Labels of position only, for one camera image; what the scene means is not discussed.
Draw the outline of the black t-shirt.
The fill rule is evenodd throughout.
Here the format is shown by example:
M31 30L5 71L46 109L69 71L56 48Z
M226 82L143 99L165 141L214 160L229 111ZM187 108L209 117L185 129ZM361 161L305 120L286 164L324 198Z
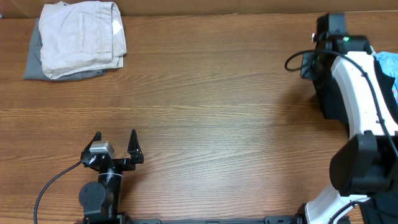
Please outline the black t-shirt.
M349 129L345 104L336 80L334 78L315 80L313 85L324 118L338 120L346 129Z

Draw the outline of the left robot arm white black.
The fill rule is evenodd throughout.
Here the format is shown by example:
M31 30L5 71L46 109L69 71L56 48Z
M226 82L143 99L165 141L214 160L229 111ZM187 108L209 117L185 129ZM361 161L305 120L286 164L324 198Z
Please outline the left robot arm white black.
M110 142L101 140L98 131L81 153L81 163L98 173L98 180L85 184L78 199L83 207L83 223L132 223L125 212L119 211L123 173L134 171L144 162L144 155L133 129L126 158L115 158Z

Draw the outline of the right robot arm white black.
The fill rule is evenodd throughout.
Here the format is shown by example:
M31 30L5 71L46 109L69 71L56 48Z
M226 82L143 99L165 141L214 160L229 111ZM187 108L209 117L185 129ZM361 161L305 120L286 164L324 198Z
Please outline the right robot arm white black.
M397 105L368 39L350 35L343 14L319 17L313 40L300 75L313 82L324 117L348 127L349 139L330 161L329 184L297 221L337 223L355 205L397 188Z

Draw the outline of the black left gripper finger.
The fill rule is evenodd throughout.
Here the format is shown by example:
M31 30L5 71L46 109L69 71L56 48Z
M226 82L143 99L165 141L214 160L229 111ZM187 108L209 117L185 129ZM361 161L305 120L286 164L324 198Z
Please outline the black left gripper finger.
M129 144L127 147L127 153L130 155L133 163L135 164L143 164L144 163L144 155L141 151L141 147L138 143L136 130L133 129L130 135Z
M86 153L90 150L91 145L95 141L100 141L101 140L101 132L97 131L96 134L94 135L93 139L88 143L88 145L84 148L83 153Z

